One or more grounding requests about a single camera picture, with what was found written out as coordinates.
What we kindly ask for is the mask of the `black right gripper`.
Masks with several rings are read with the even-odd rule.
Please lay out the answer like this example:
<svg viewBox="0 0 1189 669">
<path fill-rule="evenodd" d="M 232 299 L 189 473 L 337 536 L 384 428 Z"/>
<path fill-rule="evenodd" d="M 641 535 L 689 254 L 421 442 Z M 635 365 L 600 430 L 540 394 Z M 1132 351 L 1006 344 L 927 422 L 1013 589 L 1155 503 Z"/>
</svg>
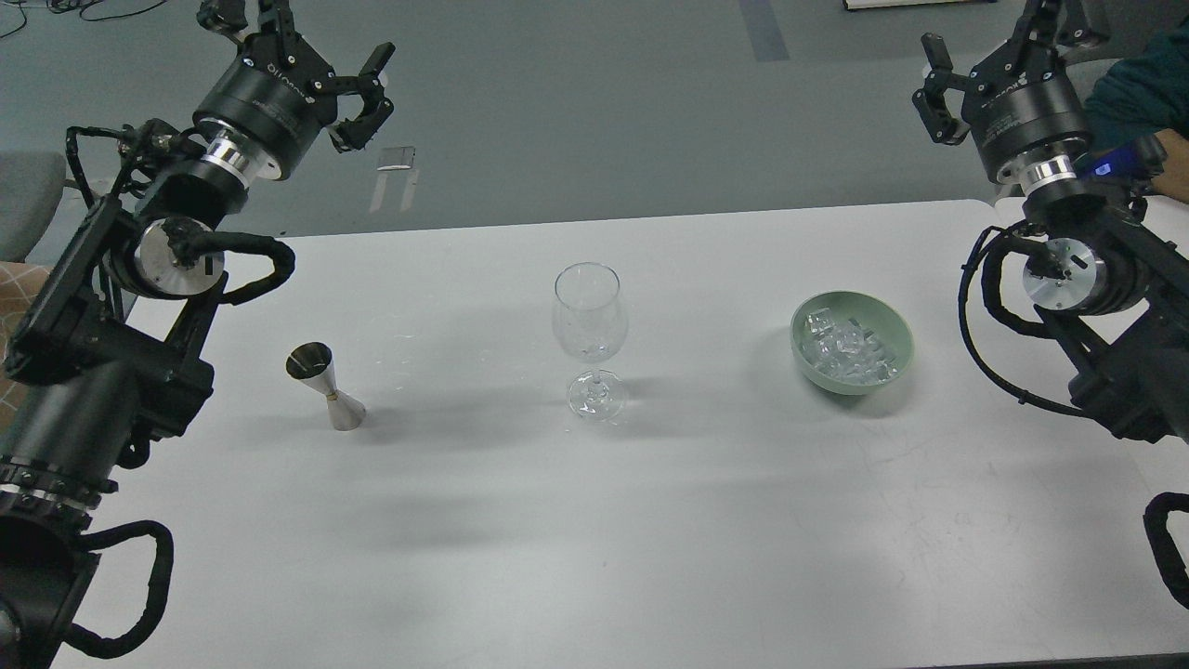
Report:
<svg viewBox="0 0 1189 669">
<path fill-rule="evenodd" d="M 986 177 L 1008 182 L 1015 157 L 1042 149 L 1083 154 L 1092 131 L 1065 72 L 1062 50 L 1094 49 L 1111 39 L 1099 1 L 1025 1 L 1013 27 L 1013 50 L 1000 46 L 969 72 L 954 72 L 942 34 L 921 34 L 927 72 L 912 94 L 930 140 L 956 147 L 970 132 Z M 965 94 L 962 119 L 946 91 Z"/>
</svg>

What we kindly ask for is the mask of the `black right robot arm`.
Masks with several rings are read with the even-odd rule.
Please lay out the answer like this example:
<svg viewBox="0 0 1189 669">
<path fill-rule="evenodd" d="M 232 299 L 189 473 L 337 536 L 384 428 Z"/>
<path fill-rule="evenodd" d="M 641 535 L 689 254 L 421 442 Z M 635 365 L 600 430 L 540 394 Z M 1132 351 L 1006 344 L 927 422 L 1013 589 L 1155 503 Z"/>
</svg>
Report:
<svg viewBox="0 0 1189 669">
<path fill-rule="evenodd" d="M 1185 438 L 1185 257 L 1143 225 L 1165 150 L 1146 135 L 1092 157 L 1092 124 L 1067 50 L 1107 42 L 1088 1 L 1027 1 L 1013 33 L 969 72 L 921 34 L 929 69 L 912 102 L 935 143 L 971 138 L 986 177 L 1024 194 L 1023 220 L 977 238 L 957 318 L 979 370 L 1023 405 L 1092 419 L 1116 438 Z M 1067 405 L 998 375 L 973 342 L 967 302 L 1025 337 L 1053 340 L 1076 368 Z"/>
</svg>

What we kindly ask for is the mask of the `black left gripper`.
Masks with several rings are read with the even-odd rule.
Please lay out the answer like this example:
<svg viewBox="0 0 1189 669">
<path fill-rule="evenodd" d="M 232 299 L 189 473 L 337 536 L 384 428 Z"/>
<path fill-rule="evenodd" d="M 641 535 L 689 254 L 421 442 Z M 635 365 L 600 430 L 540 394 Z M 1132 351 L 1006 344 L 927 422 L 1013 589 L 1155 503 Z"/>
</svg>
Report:
<svg viewBox="0 0 1189 669">
<path fill-rule="evenodd" d="M 369 145 L 395 111 L 380 72 L 396 48 L 390 42 L 378 44 L 357 75 L 336 76 L 331 63 L 303 37 L 289 55 L 279 53 L 277 37 L 251 37 L 262 34 L 264 5 L 262 1 L 199 5 L 197 24 L 243 50 L 205 95 L 191 114 L 191 122 L 207 138 L 214 135 L 218 126 L 246 135 L 268 154 L 270 168 L 265 178 L 287 179 L 328 125 L 338 152 Z M 249 21 L 249 7 L 256 11 L 254 24 Z M 360 97 L 361 109 L 354 118 L 334 122 L 336 97 L 351 95 Z"/>
</svg>

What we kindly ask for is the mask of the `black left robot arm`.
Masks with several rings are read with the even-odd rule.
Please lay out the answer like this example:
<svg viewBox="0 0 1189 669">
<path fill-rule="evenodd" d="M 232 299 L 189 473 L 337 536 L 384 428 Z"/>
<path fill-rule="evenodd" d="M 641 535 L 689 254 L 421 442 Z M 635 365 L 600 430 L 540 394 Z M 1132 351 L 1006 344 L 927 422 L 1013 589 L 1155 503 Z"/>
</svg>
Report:
<svg viewBox="0 0 1189 669">
<path fill-rule="evenodd" d="M 115 467 L 182 436 L 210 398 L 205 339 L 222 307 L 276 291 L 294 253 L 263 234 L 221 231 L 256 179 L 281 181 L 321 133 L 361 150 L 394 112 L 382 43 L 359 72 L 336 72 L 294 25 L 287 1 L 203 1 L 197 21 L 237 48 L 177 128 L 67 131 L 65 162 L 84 221 L 8 340 L 5 374 L 27 389 L 4 435 L 4 665 L 48 668 L 59 646 L 118 658 L 161 625 L 175 544 L 162 522 L 92 530 Z M 155 558 L 143 613 L 118 636 L 75 621 L 103 550 L 147 537 Z"/>
</svg>

